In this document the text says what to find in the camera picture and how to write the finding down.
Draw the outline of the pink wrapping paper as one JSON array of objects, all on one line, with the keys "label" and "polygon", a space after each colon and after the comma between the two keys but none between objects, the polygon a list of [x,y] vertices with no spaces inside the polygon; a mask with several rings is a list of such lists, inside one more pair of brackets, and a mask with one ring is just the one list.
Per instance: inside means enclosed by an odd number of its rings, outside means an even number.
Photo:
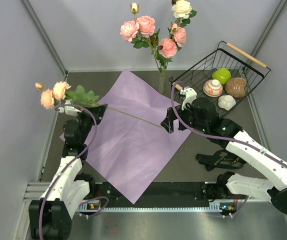
[{"label": "pink wrapping paper", "polygon": [[129,70],[99,102],[108,109],[86,139],[86,162],[134,204],[190,132],[177,122],[173,133],[161,127],[171,100]]}]

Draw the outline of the black ribbon gold lettering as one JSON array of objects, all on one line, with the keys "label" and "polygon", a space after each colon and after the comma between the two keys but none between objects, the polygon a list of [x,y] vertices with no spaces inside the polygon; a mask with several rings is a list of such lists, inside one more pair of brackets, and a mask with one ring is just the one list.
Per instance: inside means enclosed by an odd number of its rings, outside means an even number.
[{"label": "black ribbon gold lettering", "polygon": [[195,158],[199,164],[205,166],[208,172],[218,168],[226,170],[240,169],[247,162],[234,153],[225,149],[216,151],[213,155],[197,154]]}]

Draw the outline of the peach rose stem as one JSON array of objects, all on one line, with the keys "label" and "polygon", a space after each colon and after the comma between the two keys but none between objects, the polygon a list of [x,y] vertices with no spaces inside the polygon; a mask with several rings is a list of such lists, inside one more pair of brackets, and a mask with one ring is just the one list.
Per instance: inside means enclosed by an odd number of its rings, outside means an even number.
[{"label": "peach rose stem", "polygon": [[187,41],[187,33],[184,27],[173,23],[168,38],[163,38],[157,47],[157,60],[164,68],[172,57],[183,47]]}]

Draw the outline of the pink rose stem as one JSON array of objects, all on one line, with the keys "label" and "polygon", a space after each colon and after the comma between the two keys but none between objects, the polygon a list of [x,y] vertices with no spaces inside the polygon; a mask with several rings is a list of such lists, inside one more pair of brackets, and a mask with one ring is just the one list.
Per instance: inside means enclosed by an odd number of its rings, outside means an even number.
[{"label": "pink rose stem", "polygon": [[121,25],[120,35],[124,41],[133,44],[135,49],[150,49],[159,74],[166,75],[167,65],[163,67],[157,60],[160,31],[156,30],[154,18],[147,15],[138,17],[139,10],[140,5],[138,3],[133,2],[130,4],[130,12],[133,15],[133,20],[126,21]]}]

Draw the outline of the cream white rose stem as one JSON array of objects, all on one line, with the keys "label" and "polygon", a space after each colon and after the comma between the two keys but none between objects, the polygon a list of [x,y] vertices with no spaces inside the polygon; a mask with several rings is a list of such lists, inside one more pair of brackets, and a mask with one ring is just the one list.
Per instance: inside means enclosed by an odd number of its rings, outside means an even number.
[{"label": "cream white rose stem", "polygon": [[185,27],[191,23],[191,18],[197,15],[188,0],[172,0],[171,11],[175,17],[175,23],[180,27]]}]

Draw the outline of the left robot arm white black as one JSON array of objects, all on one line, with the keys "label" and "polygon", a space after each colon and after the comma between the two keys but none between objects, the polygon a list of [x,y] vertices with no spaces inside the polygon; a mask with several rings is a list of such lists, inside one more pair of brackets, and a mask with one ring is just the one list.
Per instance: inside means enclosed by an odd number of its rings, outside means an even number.
[{"label": "left robot arm white black", "polygon": [[93,178],[81,174],[89,144],[85,141],[90,132],[97,132],[107,110],[107,104],[80,106],[67,100],[54,107],[59,113],[75,116],[63,125],[64,147],[59,167],[44,193],[32,200],[29,208],[30,234],[34,240],[67,240],[73,217],[84,198],[96,195]]}]

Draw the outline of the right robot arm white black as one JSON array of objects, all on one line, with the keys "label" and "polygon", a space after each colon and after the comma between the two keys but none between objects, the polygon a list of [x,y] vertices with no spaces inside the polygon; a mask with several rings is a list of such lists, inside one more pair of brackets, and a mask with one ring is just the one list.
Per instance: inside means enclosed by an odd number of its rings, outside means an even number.
[{"label": "right robot arm white black", "polygon": [[240,158],[265,176],[265,179],[258,179],[226,172],[217,179],[216,190],[221,197],[228,198],[232,194],[255,197],[271,203],[287,215],[286,161],[256,142],[234,121],[219,117],[214,103],[208,98],[173,105],[167,109],[160,125],[172,133],[174,120],[179,121],[180,131],[188,129],[206,137],[221,146],[224,152]]}]

